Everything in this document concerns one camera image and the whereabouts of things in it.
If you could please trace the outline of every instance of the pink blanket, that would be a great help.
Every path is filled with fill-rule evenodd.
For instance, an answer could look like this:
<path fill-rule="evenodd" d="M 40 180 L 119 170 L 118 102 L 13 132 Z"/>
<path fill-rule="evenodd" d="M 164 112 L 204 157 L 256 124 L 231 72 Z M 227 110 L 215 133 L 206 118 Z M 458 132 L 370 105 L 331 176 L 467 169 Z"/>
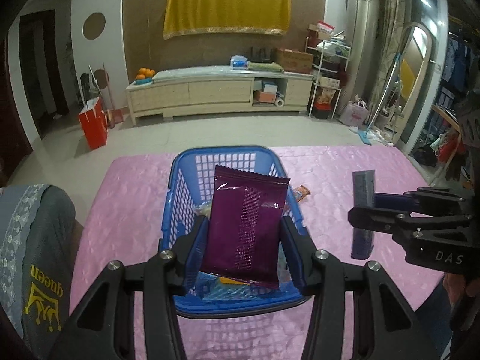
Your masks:
<path fill-rule="evenodd" d="M 353 206 L 355 170 L 375 170 L 377 192 L 403 193 L 425 186 L 408 159 L 384 146 L 274 148 L 291 178 L 312 193 L 300 203 L 304 225 L 318 248 L 341 261 L 352 260 L 352 229 L 347 212 Z M 125 265 L 147 261 L 157 252 L 167 181 L 175 154 L 122 157 L 110 166 L 95 197 L 83 231 L 71 287 L 70 312 L 110 260 Z M 432 292 L 442 274 L 409 265 L 390 235 L 376 234 L 372 260 L 392 276 L 413 309 Z M 343 358 L 352 350 L 353 308 L 347 296 Z M 188 320 L 179 317 L 189 359 L 299 359 L 307 335 L 312 301 L 293 309 L 253 317 Z M 136 358 L 144 360 L 141 294 L 135 299 Z"/>

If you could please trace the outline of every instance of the brown textured wall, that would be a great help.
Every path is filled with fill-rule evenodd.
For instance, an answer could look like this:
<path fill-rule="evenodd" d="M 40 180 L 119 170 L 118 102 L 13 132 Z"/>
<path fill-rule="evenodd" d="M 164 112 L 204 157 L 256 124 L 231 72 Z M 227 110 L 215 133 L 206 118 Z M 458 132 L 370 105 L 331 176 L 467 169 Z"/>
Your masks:
<path fill-rule="evenodd" d="M 323 19 L 325 0 L 292 0 L 285 36 L 203 34 L 163 40 L 167 0 L 123 0 L 123 39 L 130 81 L 139 68 L 161 71 L 190 66 L 227 65 L 230 57 L 254 47 L 302 49 L 310 23 Z"/>

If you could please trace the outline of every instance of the white shelf rack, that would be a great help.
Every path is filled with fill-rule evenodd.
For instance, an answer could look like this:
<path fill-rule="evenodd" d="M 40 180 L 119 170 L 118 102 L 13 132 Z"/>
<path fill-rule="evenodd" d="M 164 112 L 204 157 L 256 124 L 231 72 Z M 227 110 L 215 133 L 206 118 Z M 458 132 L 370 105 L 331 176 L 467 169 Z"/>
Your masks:
<path fill-rule="evenodd" d="M 333 87 L 329 87 L 329 86 L 319 84 L 320 77 L 322 76 L 320 74 L 321 71 L 327 71 L 327 72 L 330 72 L 330 73 L 338 73 L 338 71 L 336 71 L 336 70 L 331 70 L 331 69 L 327 69 L 325 67 L 322 67 L 323 56 L 332 56 L 332 57 L 338 57 L 340 59 L 345 59 L 346 60 L 345 70 L 346 70 L 347 67 L 349 66 L 350 53 L 351 53 L 352 50 L 351 50 L 351 47 L 348 47 L 348 46 L 345 46 L 345 45 L 339 45 L 339 48 L 344 48 L 344 49 L 348 50 L 349 56 L 334 54 L 332 52 L 328 52 L 327 50 L 325 50 L 325 48 L 324 48 L 325 43 L 324 42 L 322 42 L 322 47 L 320 49 L 318 49 L 317 47 L 309 46 L 308 45 L 308 39 L 309 38 L 307 38 L 306 41 L 305 41 L 305 52 L 307 52 L 307 50 L 312 50 L 312 51 L 315 51 L 315 52 L 320 54 L 320 64 L 318 64 L 318 65 L 317 64 L 312 64 L 312 68 L 318 70 L 318 74 L 317 74 L 316 80 L 313 82 L 313 85 L 314 85 L 313 97 L 311 99 L 311 104 L 310 104 L 310 109 L 308 111 L 308 116 L 311 117 L 311 110 L 314 107 L 315 95 L 317 94 L 317 88 L 318 87 L 323 87 L 323 88 L 335 89 L 337 91 L 337 100 L 335 101 L 335 107 L 334 107 L 333 112 L 332 112 L 332 119 L 333 119 L 334 116 L 335 116 L 335 111 L 337 110 L 338 101 L 340 100 L 340 95 L 342 94 L 342 88 L 333 88 Z"/>

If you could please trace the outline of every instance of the red box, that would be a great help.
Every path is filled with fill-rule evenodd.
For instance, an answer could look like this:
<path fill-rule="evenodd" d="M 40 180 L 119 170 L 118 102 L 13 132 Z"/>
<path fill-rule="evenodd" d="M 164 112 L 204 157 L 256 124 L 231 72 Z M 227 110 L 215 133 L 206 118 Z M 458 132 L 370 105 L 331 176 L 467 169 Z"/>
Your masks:
<path fill-rule="evenodd" d="M 107 120 L 100 97 L 87 101 L 87 105 L 78 114 L 78 120 L 91 150 L 107 144 Z"/>
<path fill-rule="evenodd" d="M 259 103 L 274 103 L 277 99 L 277 94 L 267 93 L 264 91 L 255 91 L 253 93 L 253 99 Z"/>

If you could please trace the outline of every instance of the doorway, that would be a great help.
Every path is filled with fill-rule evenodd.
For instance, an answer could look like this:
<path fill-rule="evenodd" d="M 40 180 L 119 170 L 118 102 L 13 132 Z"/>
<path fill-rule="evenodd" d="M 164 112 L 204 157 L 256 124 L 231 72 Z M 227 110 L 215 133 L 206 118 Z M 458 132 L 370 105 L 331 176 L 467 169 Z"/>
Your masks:
<path fill-rule="evenodd" d="M 6 185 L 21 160 L 32 152 L 11 90 L 7 45 L 7 39 L 0 41 L 0 187 Z"/>
<path fill-rule="evenodd" d="M 57 61 L 55 11 L 20 18 L 20 67 L 32 118 L 44 138 L 54 117 L 69 113 Z"/>

